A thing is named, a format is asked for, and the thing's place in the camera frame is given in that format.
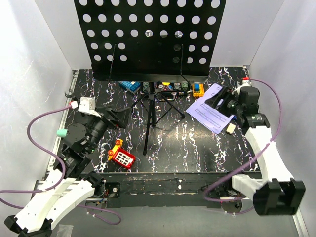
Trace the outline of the black music stand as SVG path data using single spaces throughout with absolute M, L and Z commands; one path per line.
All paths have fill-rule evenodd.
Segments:
M 93 77 L 99 81 L 204 81 L 223 0 L 77 0 Z

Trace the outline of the blue toy brick block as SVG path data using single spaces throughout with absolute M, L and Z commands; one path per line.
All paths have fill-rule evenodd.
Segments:
M 138 81 L 119 81 L 119 85 L 125 90 L 135 94 L 139 91 L 141 83 Z

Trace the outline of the mint green toy microphone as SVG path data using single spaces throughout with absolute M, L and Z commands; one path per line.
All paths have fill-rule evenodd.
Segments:
M 57 137 L 65 138 L 67 136 L 68 130 L 67 129 L 59 129 L 56 132 Z

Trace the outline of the sheet music page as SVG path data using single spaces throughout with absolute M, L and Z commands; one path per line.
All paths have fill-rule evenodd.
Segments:
M 205 100 L 204 97 L 197 99 L 186 109 L 186 113 L 213 133 L 219 134 L 231 122 L 234 116 L 227 117 L 221 114 L 216 109 L 205 104 Z
M 223 89 L 222 86 L 218 84 L 213 84 L 205 93 L 204 98 L 212 98 L 216 96 L 221 90 Z

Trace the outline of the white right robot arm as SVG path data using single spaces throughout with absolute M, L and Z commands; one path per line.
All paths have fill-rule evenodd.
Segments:
M 251 86 L 241 86 L 236 91 L 224 87 L 206 100 L 206 105 L 219 113 L 237 118 L 244 136 L 252 147 L 261 171 L 257 181 L 244 173 L 246 164 L 229 172 L 205 190 L 205 199 L 210 200 L 211 190 L 222 187 L 229 196 L 247 197 L 253 202 L 256 213 L 264 215 L 295 215 L 306 187 L 296 181 L 286 168 L 277 150 L 267 117 L 259 112 L 260 92 Z

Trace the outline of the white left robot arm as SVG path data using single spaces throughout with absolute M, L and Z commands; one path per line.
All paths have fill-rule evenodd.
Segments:
M 131 108 L 115 111 L 110 106 L 83 112 L 63 135 L 61 156 L 56 156 L 53 170 L 25 207 L 8 216 L 4 224 L 20 237 L 48 237 L 59 221 L 87 198 L 101 197 L 106 180 L 92 171 L 82 172 L 107 129 L 126 128 Z

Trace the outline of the red yellow toy brick house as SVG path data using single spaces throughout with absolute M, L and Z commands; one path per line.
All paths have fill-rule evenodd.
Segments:
M 113 160 L 122 167 L 130 169 L 136 161 L 136 156 L 123 149 L 123 140 L 117 139 L 115 145 L 107 152 L 108 160 Z

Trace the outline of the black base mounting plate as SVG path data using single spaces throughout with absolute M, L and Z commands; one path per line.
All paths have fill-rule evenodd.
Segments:
M 204 206 L 221 208 L 206 201 L 203 191 L 225 173 L 100 173 L 109 195 L 107 208 Z

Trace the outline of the black poker chip case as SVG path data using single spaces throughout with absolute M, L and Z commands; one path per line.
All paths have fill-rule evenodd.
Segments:
M 188 96 L 191 93 L 188 83 L 154 82 L 153 85 L 162 92 L 168 101 L 174 101 L 177 97 Z

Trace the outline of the yellow toy brick tray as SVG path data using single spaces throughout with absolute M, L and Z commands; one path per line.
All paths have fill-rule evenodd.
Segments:
M 205 94 L 204 84 L 203 83 L 193 83 L 192 84 L 192 95 L 197 97 L 203 97 Z

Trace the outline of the small white block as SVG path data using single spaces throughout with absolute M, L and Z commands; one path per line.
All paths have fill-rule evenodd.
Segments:
M 230 123 L 230 124 L 228 125 L 227 129 L 226 129 L 226 132 L 227 132 L 228 134 L 233 134 L 235 128 L 236 128 L 236 126 L 235 126 L 234 124 Z

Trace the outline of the black microphone desk stand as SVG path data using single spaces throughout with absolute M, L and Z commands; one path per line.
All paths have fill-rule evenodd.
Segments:
M 78 97 L 76 97 L 74 95 L 74 91 L 71 88 L 69 88 L 67 92 L 64 92 L 64 95 L 67 99 L 70 99 L 70 101 L 78 101 L 79 100 Z

